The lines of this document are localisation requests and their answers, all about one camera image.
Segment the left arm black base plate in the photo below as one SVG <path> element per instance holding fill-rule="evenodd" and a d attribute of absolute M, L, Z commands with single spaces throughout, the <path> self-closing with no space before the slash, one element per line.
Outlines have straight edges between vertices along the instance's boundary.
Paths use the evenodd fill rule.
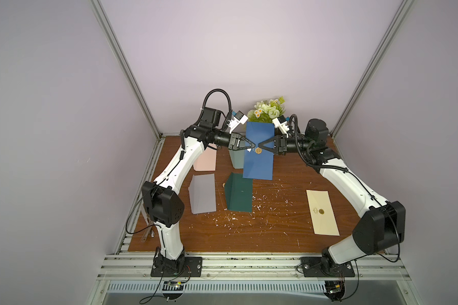
<path fill-rule="evenodd" d="M 202 273 L 202 257 L 181 256 L 178 260 L 170 260 L 159 255 L 154 258 L 151 277 L 200 277 Z"/>

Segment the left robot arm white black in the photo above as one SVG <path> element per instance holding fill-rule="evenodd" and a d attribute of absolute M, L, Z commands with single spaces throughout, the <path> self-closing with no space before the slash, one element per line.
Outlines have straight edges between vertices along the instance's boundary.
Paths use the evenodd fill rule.
<path fill-rule="evenodd" d="M 179 275 L 185 267 L 185 251 L 179 231 L 184 203 L 179 192 L 193 164 L 210 144 L 234 151 L 256 147 L 240 133 L 197 125 L 182 130 L 180 137 L 181 146 L 165 170 L 153 182 L 146 181 L 141 188 L 144 210 L 153 221 L 160 240 L 153 265 L 161 267 L 164 275 Z"/>

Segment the pink envelope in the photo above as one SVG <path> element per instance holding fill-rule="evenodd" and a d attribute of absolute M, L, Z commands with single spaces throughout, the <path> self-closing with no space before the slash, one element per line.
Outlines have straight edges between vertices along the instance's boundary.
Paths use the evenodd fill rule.
<path fill-rule="evenodd" d="M 212 172 L 216 170 L 217 149 L 209 146 L 195 161 L 193 169 L 198 172 Z"/>

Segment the mint green envelope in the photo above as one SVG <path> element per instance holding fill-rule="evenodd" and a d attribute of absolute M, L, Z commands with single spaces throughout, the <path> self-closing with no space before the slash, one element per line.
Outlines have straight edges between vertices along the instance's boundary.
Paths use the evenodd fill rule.
<path fill-rule="evenodd" d="M 229 151 L 231 163 L 234 169 L 243 169 L 244 168 L 245 152 L 246 152 L 245 150 L 238 150 L 238 151 L 230 150 Z"/>

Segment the dark green envelope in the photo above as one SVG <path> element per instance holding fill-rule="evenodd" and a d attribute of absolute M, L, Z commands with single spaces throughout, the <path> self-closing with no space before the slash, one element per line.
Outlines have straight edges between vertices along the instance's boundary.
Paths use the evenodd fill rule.
<path fill-rule="evenodd" d="M 253 179 L 233 172 L 224 184 L 224 190 L 229 211 L 252 213 Z"/>

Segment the navy blue envelope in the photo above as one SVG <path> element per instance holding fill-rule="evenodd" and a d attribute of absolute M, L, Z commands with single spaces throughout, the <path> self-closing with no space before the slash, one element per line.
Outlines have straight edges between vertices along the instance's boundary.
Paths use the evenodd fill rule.
<path fill-rule="evenodd" d="M 275 128 L 270 123 L 246 123 L 246 138 L 255 144 L 255 148 L 244 153 L 243 178 L 272 180 L 274 154 L 259 148 L 261 142 L 275 136 Z"/>

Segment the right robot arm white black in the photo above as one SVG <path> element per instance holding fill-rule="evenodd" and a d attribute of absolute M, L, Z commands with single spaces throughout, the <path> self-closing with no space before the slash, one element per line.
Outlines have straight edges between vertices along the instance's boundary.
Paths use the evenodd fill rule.
<path fill-rule="evenodd" d="M 327 277 L 338 277 L 340 269 L 349 267 L 352 261 L 400 246 L 405 237 L 405 207 L 372 190 L 328 147 L 328 128 L 323 120 L 310 119 L 304 133 L 294 114 L 288 119 L 275 118 L 272 123 L 280 134 L 258 147 L 275 155 L 297 153 L 344 195 L 360 217 L 350 236 L 322 251 L 317 270 Z"/>

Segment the grey envelope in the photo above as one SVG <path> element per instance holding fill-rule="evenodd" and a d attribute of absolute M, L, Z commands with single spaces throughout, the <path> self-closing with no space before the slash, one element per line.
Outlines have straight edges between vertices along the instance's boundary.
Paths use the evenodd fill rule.
<path fill-rule="evenodd" d="M 214 174 L 194 175 L 188 190 L 192 214 L 216 212 Z"/>

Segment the cream yellow envelope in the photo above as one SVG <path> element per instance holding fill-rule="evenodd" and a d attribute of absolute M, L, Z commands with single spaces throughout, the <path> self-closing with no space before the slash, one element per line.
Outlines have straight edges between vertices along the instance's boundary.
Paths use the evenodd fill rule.
<path fill-rule="evenodd" d="M 337 221 L 327 191 L 306 190 L 312 228 L 316 235 L 339 236 Z"/>

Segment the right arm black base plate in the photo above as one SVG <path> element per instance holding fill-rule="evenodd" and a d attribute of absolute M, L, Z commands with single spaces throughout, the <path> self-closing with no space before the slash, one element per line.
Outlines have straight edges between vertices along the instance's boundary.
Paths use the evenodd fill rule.
<path fill-rule="evenodd" d="M 305 277 L 353 278 L 355 272 L 350 262 L 335 264 L 327 257 L 301 257 L 300 265 Z"/>

